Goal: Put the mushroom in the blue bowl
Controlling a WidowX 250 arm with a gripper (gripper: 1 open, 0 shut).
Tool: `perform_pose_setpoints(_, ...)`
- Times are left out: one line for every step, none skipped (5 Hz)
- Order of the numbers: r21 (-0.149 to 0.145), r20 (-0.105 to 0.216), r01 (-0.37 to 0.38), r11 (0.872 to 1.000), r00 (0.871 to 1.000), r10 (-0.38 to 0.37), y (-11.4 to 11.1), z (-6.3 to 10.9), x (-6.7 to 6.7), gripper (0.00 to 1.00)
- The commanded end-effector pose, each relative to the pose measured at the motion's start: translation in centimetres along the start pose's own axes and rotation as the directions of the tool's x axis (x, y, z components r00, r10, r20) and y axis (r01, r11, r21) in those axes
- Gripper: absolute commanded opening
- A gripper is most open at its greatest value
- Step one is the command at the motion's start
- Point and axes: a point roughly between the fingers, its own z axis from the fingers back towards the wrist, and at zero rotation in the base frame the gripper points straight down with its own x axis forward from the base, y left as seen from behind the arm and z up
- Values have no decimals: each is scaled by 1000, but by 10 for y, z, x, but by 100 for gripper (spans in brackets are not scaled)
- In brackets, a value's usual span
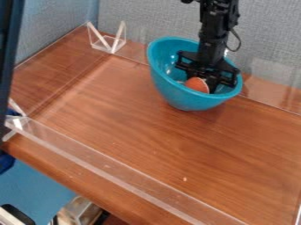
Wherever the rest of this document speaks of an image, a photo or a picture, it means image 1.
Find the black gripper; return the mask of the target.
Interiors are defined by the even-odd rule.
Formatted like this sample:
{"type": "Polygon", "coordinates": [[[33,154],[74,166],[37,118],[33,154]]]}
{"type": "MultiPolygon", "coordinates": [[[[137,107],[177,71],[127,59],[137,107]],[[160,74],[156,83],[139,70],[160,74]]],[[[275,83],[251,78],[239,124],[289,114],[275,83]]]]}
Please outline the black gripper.
{"type": "Polygon", "coordinates": [[[185,72],[185,80],[192,77],[203,79],[210,93],[219,84],[234,88],[238,82],[238,69],[224,59],[226,41],[200,40],[196,52],[177,51],[175,67],[185,72]]]}

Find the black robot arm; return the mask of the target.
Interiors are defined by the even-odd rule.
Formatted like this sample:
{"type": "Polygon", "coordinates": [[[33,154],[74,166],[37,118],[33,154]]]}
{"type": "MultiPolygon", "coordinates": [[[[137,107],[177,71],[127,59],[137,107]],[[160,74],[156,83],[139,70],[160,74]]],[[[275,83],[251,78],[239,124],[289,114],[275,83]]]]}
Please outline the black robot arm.
{"type": "Polygon", "coordinates": [[[224,50],[228,49],[228,34],[238,36],[238,0],[180,0],[184,4],[199,3],[199,45],[198,51],[177,52],[175,67],[181,69],[187,78],[200,78],[208,92],[214,93],[220,84],[230,88],[236,85],[239,70],[226,62],[224,50]]]}

